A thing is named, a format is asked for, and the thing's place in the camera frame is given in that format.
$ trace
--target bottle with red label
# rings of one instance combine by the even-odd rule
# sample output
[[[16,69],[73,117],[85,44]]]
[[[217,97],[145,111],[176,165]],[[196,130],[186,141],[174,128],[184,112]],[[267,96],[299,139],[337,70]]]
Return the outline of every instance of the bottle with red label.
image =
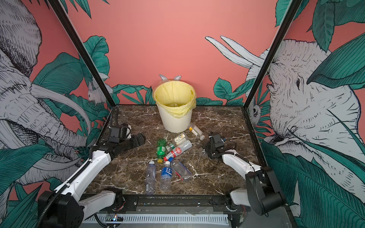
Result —
[[[182,154],[185,150],[189,149],[192,147],[192,144],[189,140],[184,141],[184,143],[182,143],[181,145],[179,145],[178,147],[174,148],[170,153],[168,153],[166,155],[166,157],[164,157],[165,161],[168,161],[169,158],[175,158],[176,156],[179,156],[180,154]]]

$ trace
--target blue bottle label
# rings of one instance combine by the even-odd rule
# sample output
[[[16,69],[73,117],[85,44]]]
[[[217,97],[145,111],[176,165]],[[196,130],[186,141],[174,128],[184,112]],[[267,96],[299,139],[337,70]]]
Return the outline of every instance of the blue bottle label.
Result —
[[[161,170],[161,176],[162,175],[168,175],[168,176],[172,176],[172,169],[170,167],[163,167]]]

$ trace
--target animal eye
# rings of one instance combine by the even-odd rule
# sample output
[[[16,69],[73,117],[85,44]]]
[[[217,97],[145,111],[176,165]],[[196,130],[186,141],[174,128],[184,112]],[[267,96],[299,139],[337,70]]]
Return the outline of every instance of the animal eye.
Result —
[[[296,85],[297,85],[297,87],[298,87],[298,89],[299,89],[299,85],[300,85],[300,80],[299,80],[299,78],[297,79]]]

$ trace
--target bottle with blue label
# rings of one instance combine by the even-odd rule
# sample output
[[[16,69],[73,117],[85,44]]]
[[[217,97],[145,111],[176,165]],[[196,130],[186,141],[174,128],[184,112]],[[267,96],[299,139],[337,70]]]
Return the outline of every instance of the bottle with blue label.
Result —
[[[170,168],[170,162],[165,162],[165,166],[161,171],[160,189],[162,191],[170,191],[171,187],[172,169]]]
[[[146,195],[152,195],[155,192],[156,165],[150,161],[146,172]]]

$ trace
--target mural wall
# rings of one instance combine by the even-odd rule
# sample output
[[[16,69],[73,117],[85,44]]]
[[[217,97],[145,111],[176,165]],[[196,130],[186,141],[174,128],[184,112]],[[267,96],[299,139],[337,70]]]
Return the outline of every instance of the mural wall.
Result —
[[[0,9],[0,227],[34,227],[38,196],[82,165],[109,110],[47,1]],[[85,45],[108,52],[98,36]]]
[[[178,76],[195,88],[198,105],[243,105],[254,81],[245,83],[248,69],[258,70],[263,59],[242,62],[245,69],[226,61],[210,42],[224,35],[227,50],[259,55],[278,29],[274,1],[61,2],[82,41],[94,35],[105,38],[109,52],[102,54],[109,59],[110,71],[104,79],[120,104],[154,104],[155,86]],[[248,51],[230,38],[245,43]],[[103,64],[97,55],[92,58],[97,67]],[[89,94],[97,101],[92,85]]]
[[[250,105],[299,227],[365,226],[364,22],[365,1],[304,0]]]

